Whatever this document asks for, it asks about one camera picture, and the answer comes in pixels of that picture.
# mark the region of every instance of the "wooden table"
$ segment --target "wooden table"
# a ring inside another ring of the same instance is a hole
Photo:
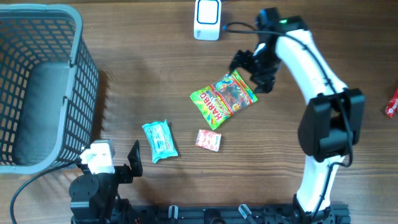
[[[74,4],[100,75],[94,138],[113,139],[117,164],[141,143],[144,176],[121,185],[133,205],[239,205],[287,203],[300,187],[304,153],[297,128],[305,109],[285,66],[274,91],[216,131],[218,153],[194,146],[209,129],[189,95],[224,75],[239,49],[253,50],[255,35],[222,33],[217,42],[193,38],[193,2]],[[320,52],[350,87],[366,95],[354,164],[339,168],[331,193],[348,203],[353,223],[397,223],[398,120],[383,110],[398,85],[398,2],[236,1],[223,4],[222,23],[251,22],[277,6],[301,15]],[[249,74],[241,72],[251,88]],[[167,119],[178,157],[152,163],[143,124]],[[69,223],[70,182],[78,170],[54,172],[28,186],[16,202],[19,223]],[[10,223],[9,201],[29,176],[0,176],[0,223]]]

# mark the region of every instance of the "candy wrapper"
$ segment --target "candy wrapper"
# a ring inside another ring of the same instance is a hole
[[[212,130],[233,113],[257,101],[257,97],[236,70],[210,86],[193,92],[191,99]]]
[[[196,146],[218,152],[220,148],[221,134],[213,131],[199,130]]]
[[[174,147],[172,133],[167,125],[167,120],[144,124],[142,128],[152,149],[152,161],[154,163],[159,159],[178,156],[178,152]]]
[[[398,87],[394,92],[394,95],[392,96],[390,102],[388,102],[386,108],[386,114],[389,118],[392,118],[394,113],[397,112],[397,107],[398,107]]]

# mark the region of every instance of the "gray plastic basket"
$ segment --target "gray plastic basket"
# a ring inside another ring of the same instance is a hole
[[[0,173],[33,174],[90,145],[98,71],[66,5],[0,4]]]

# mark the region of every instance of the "blue candy packet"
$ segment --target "blue candy packet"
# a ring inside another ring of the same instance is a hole
[[[154,163],[159,159],[178,156],[178,152],[174,147],[172,133],[167,125],[167,120],[144,124],[142,128],[152,149],[152,161]]]

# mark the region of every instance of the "red and white wrapper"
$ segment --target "red and white wrapper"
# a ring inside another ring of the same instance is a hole
[[[220,148],[221,134],[213,131],[199,130],[196,146],[218,152]]]
[[[392,118],[393,115],[397,112],[397,107],[398,107],[398,87],[394,92],[394,95],[392,96],[390,102],[388,102],[386,108],[386,114],[389,118]]]

